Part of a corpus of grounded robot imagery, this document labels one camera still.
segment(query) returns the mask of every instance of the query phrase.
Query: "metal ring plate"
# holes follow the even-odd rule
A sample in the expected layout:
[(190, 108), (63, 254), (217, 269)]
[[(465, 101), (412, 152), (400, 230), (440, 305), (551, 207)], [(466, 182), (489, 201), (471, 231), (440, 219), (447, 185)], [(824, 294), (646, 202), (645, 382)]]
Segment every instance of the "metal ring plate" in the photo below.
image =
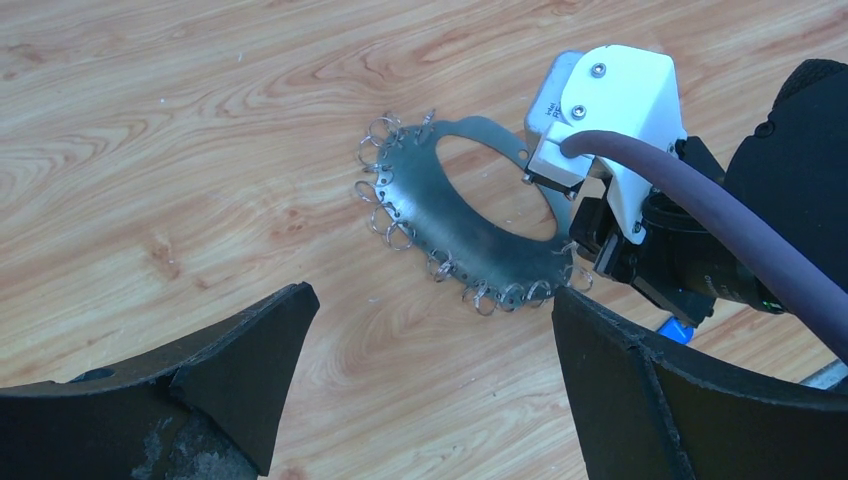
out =
[[(487, 295), (496, 298), (505, 292), (507, 296), (501, 302), (509, 305), (520, 306), (524, 300), (522, 289), (514, 284), (527, 292), (534, 283), (545, 281), (551, 286), (546, 292), (550, 295), (565, 283), (562, 272), (571, 266), (572, 256), (559, 252), (571, 241), (571, 202), (562, 193), (538, 187), (556, 218), (556, 233), (546, 241), (516, 235), (492, 224), (465, 202), (451, 185), (436, 153), (439, 140), (454, 135), (491, 147), (523, 169), (527, 159), (521, 158), (521, 152), (529, 152), (523, 141), (492, 120), (478, 116), (404, 127), (403, 133), (393, 145), (381, 148), (381, 156), (385, 157), (380, 164), (386, 170), (377, 172), (374, 183), (379, 198), (399, 214), (396, 220), (414, 225), (414, 236), (410, 238), (415, 246), (425, 252), (450, 251), (455, 259), (452, 277), (469, 286), (485, 280), (491, 287)], [(400, 228), (411, 234), (402, 223)], [(534, 300), (541, 300), (541, 292), (537, 289), (534, 293)]]

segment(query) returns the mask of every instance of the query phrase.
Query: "wooden floor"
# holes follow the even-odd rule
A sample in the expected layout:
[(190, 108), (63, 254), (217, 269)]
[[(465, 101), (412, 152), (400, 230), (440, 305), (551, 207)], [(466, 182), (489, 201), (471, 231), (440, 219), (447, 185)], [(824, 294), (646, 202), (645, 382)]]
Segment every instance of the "wooden floor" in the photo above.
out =
[[(585, 476), (550, 307), (481, 318), (367, 229), (371, 119), (435, 107), (521, 134), (557, 54), (622, 43), (673, 56), (686, 127), (726, 164), (799, 62), (848, 60), (839, 0), (2, 0), (0, 25), (0, 385), (66, 381), (307, 281), (322, 307), (280, 424), (287, 480)], [(487, 218), (553, 232), (508, 160), (439, 151)], [(592, 296), (663, 320), (626, 287)], [(833, 358), (796, 319), (726, 303), (694, 347), (792, 381)]]

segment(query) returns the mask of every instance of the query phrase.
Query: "rubber hose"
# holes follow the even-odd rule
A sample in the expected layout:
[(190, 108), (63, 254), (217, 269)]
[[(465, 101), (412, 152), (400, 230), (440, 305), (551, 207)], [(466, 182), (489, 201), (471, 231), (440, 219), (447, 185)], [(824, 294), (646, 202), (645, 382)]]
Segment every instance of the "rubber hose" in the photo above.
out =
[(567, 158), (609, 158), (659, 188), (848, 363), (848, 294), (726, 190), (665, 151), (616, 132), (579, 132), (560, 149)]

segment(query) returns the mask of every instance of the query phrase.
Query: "metal split ring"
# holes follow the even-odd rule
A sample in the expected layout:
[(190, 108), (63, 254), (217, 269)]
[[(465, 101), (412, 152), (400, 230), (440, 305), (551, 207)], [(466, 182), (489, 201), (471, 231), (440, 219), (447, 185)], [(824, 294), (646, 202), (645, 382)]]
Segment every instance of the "metal split ring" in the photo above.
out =
[(421, 121), (421, 127), (415, 131), (415, 144), (418, 145), (421, 142), (421, 132), (425, 130), (427, 125), (433, 121), (433, 117), (436, 116), (436, 109), (430, 110), (427, 115), (424, 116), (424, 120)]
[[(512, 293), (513, 290), (519, 290), (521, 292), (521, 295), (519, 295), (519, 297), (518, 297), (518, 304), (506, 305), (504, 303), (504, 301), (506, 301), (510, 297), (510, 294)], [(524, 294), (525, 293), (526, 293), (526, 290), (524, 289), (523, 286), (521, 286), (521, 284), (518, 284), (518, 283), (510, 284), (508, 287), (506, 287), (506, 290), (504, 290), (502, 293), (498, 294), (498, 296), (497, 296), (498, 308), (500, 308), (501, 310), (503, 310), (504, 312), (507, 312), (507, 313), (511, 313), (511, 312), (518, 310), (519, 308), (521, 308), (521, 305), (524, 303), (524, 298), (525, 298)]]
[[(386, 127), (386, 133), (389, 134), (389, 138), (394, 137), (392, 139), (391, 143), (389, 143), (389, 138), (384, 139), (380, 136), (374, 135), (374, 131), (373, 131), (374, 124), (376, 124), (377, 122), (380, 122), (380, 121), (382, 121), (383, 125)], [(400, 140), (402, 140), (402, 138), (403, 138), (401, 136), (402, 135), (402, 133), (401, 133), (402, 127), (403, 127), (403, 125), (401, 124), (400, 119), (397, 118), (397, 117), (389, 117), (387, 115), (382, 116), (382, 117), (377, 117), (374, 120), (371, 120), (371, 123), (368, 125), (368, 135), (366, 136), (366, 138), (371, 141), (371, 145), (374, 145), (377, 148), (380, 148), (380, 147), (383, 147), (383, 146), (391, 146), (391, 145), (394, 145), (395, 143), (399, 142)]]
[[(535, 293), (539, 288), (545, 289), (545, 295), (540, 299), (536, 300)], [(527, 295), (525, 296), (525, 305), (529, 305), (531, 308), (539, 308), (548, 301), (548, 298), (553, 294), (551, 291), (551, 284), (546, 280), (536, 280), (530, 285), (530, 288), (527, 290)]]
[[(400, 228), (401, 225), (409, 228), (409, 234), (407, 235), (408, 241), (406, 242), (406, 245), (403, 245), (402, 247), (397, 247), (392, 243), (392, 234), (394, 234), (395, 231), (397, 231)], [(392, 250), (394, 250), (396, 252), (400, 252), (400, 251), (409, 250), (410, 248), (412, 248), (413, 237), (415, 237), (415, 229), (413, 229), (409, 226), (409, 222), (395, 220), (395, 221), (392, 222), (391, 225), (389, 225), (389, 228), (386, 229), (386, 234), (383, 235), (383, 240), (386, 242), (386, 245), (388, 245)]]
[[(374, 190), (374, 199), (371, 199), (365, 192), (362, 191), (362, 185), (367, 185)], [(359, 198), (365, 200), (368, 203), (381, 203), (380, 200), (377, 200), (377, 185), (366, 181), (366, 180), (357, 180), (356, 183), (353, 184), (353, 190), (359, 195)]]
[(379, 163), (369, 163), (366, 166), (362, 167), (363, 173), (377, 173), (380, 172), (390, 172), (392, 170), (391, 165), (381, 165)]
[(389, 210), (392, 211), (392, 213), (389, 213), (389, 217), (400, 217), (400, 212), (398, 212), (395, 206), (391, 203), (381, 202), (376, 207), (374, 207), (374, 211), (371, 212), (371, 230), (373, 230), (374, 233), (377, 233), (379, 235), (385, 235), (386, 230), (381, 231), (379, 228), (377, 228), (377, 212), (380, 211), (380, 207), (383, 207), (386, 210), (386, 213), (389, 213)]
[(595, 279), (592, 278), (592, 274), (582, 266), (578, 265), (577, 269), (580, 271), (580, 275), (589, 283), (588, 287), (578, 288), (571, 283), (571, 275), (574, 273), (574, 264), (565, 267), (565, 270), (562, 271), (562, 278), (565, 280), (565, 285), (567, 287), (572, 287), (580, 293), (586, 293), (592, 289), (592, 286), (595, 284)]
[(577, 248), (577, 242), (571, 242), (571, 243), (568, 243), (566, 245), (563, 245), (563, 247), (559, 251), (553, 250), (552, 253), (554, 255), (565, 255), (565, 254), (571, 252), (571, 254), (573, 255), (574, 250), (576, 248)]
[(397, 146), (397, 148), (403, 150), (403, 144), (400, 143), (400, 142), (401, 142), (401, 140), (406, 138), (407, 133), (409, 133), (408, 128), (406, 128), (406, 127), (398, 128), (397, 133), (395, 134), (394, 138), (392, 139), (392, 143), (388, 144), (388, 146), (390, 146), (390, 147)]
[[(372, 171), (372, 170), (375, 170), (377, 167), (382, 167), (386, 170), (391, 168), (391, 167), (387, 167), (387, 166), (382, 166), (378, 162), (368, 163), (368, 162), (365, 161), (364, 158), (362, 158), (362, 147), (364, 147), (365, 144), (369, 140), (371, 140), (372, 144), (374, 143), (372, 138), (371, 138), (371, 135), (366, 135), (365, 138), (363, 138), (362, 140), (359, 141), (359, 148), (356, 150), (356, 158), (357, 158), (357, 160), (359, 160), (359, 163), (362, 164), (362, 171), (364, 171), (364, 172)], [(377, 147), (377, 149), (382, 151), (382, 153), (380, 154), (380, 159), (385, 160), (385, 158), (389, 155), (388, 148)]]
[[(440, 250), (433, 250), (429, 255), (427, 255), (427, 273), (433, 277), (433, 280), (435, 280), (436, 283), (441, 283), (450, 278), (456, 268), (456, 259), (453, 258), (453, 254), (447, 252), (447, 254), (444, 255), (447, 258), (442, 261), (436, 257), (437, 253), (444, 252), (441, 252)], [(436, 268), (436, 271), (433, 271), (433, 265), (439, 265), (439, 267)]]
[(481, 308), (482, 304), (480, 302), (483, 299), (483, 297), (486, 296), (486, 293), (488, 293), (490, 291), (489, 283), (487, 281), (477, 280), (476, 282), (474, 282), (473, 285), (466, 287), (465, 291), (462, 292), (462, 301), (463, 302), (467, 301), (468, 300), (468, 294), (473, 292), (475, 288), (477, 289), (477, 291), (474, 294), (474, 297), (472, 298), (472, 303), (474, 304), (474, 309), (477, 310), (477, 313), (479, 313), (480, 315), (482, 315), (484, 317), (491, 316), (493, 313), (495, 313), (495, 310), (497, 309), (497, 306), (498, 306), (497, 301), (495, 301), (492, 304), (492, 308), (490, 310), (485, 310), (485, 311)]

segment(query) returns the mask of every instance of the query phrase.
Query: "circular metal plate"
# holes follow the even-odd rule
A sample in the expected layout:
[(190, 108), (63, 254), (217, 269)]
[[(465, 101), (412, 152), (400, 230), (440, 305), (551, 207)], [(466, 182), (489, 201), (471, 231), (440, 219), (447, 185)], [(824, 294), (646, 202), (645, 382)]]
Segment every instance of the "circular metal plate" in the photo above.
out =
[[(387, 243), (396, 250), (414, 245), (425, 251), (434, 278), (453, 277), (464, 283), (468, 287), (464, 297), (473, 297), (483, 314), (490, 313), (481, 311), (483, 297), (512, 311), (524, 304), (539, 305), (557, 287), (568, 284), (573, 269), (568, 237), (571, 202), (562, 193), (536, 187), (556, 218), (553, 238), (522, 237), (492, 224), (468, 205), (454, 189), (436, 153), (441, 138), (455, 135), (489, 146), (523, 169), (529, 151), (524, 142), (497, 123), (477, 116), (457, 122), (428, 124), (425, 120), (421, 126), (389, 130), (389, 138), (379, 143), (377, 162), (366, 168), (377, 173), (372, 228), (384, 234), (373, 221), (380, 209), (393, 220), (384, 234)], [(391, 239), (395, 229), (402, 230), (409, 243)]]

